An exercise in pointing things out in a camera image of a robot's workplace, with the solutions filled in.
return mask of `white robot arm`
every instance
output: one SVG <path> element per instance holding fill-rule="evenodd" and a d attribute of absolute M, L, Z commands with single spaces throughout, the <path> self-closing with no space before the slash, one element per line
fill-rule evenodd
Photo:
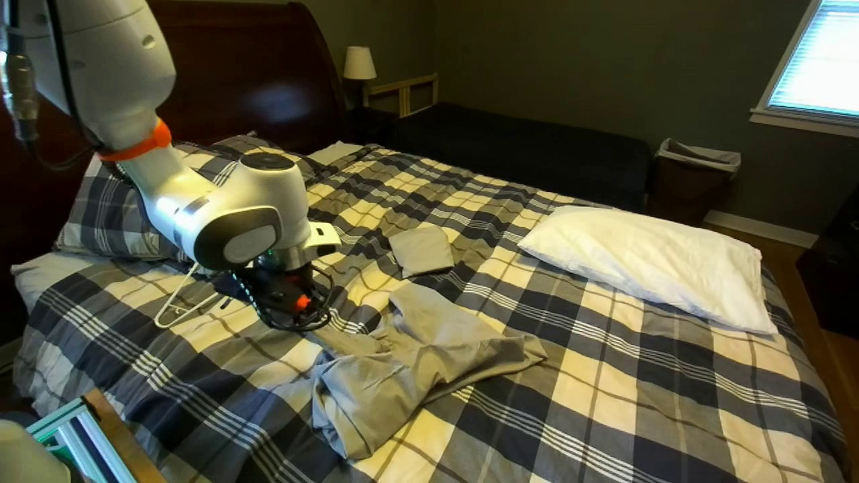
<path fill-rule="evenodd" d="M 300 169 L 250 152 L 223 188 L 187 169 L 156 107 L 175 65 L 144 0 L 0 0 L 2 93 L 21 141 L 34 141 L 37 91 L 78 117 L 143 196 L 148 220 L 206 268 L 239 268 L 266 250 L 284 270 L 337 244 L 305 220 Z"/>

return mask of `lamp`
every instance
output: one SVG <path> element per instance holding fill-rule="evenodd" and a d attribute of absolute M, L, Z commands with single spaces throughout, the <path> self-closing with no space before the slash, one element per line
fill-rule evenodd
<path fill-rule="evenodd" d="M 359 83 L 359 107 L 367 107 L 367 81 L 376 77 L 372 51 L 367 46 L 347 46 L 344 77 Z"/>

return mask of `white pillow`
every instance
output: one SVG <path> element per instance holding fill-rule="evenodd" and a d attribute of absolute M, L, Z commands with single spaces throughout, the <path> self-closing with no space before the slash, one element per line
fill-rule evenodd
<path fill-rule="evenodd" d="M 518 247 L 643 301 L 749 333 L 778 333 L 764 307 L 760 252 L 714 231 L 607 205 L 560 205 Z"/>

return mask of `window frame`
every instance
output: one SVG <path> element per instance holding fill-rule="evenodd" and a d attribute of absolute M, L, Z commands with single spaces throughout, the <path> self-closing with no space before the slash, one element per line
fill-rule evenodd
<path fill-rule="evenodd" d="M 837 133 L 837 136 L 859 136 L 859 114 L 826 114 L 826 113 L 811 113 L 811 110 L 787 110 L 787 107 L 769 107 L 769 95 L 784 77 L 784 69 L 788 66 L 803 35 L 808 31 L 811 22 L 822 10 L 825 0 L 811 0 L 788 46 L 780 54 L 780 62 L 776 71 L 769 75 L 767 89 L 761 91 L 760 101 L 752 107 L 752 124 L 767 124 L 767 125 L 784 125 L 784 129 L 803 129 L 803 132 L 822 132 L 822 133 Z"/>

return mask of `gray cloth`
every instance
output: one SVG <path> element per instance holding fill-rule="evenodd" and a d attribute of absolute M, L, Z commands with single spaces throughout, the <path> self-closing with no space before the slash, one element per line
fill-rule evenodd
<path fill-rule="evenodd" d="M 310 370 L 310 419 L 344 459 L 371 455 L 433 397 L 544 360 L 537 337 L 501 334 L 430 286 L 403 285 L 392 302 L 372 333 L 313 333 L 327 360 Z"/>
<path fill-rule="evenodd" d="M 443 270 L 453 266 L 447 236 L 437 226 L 418 226 L 390 236 L 403 275 Z"/>

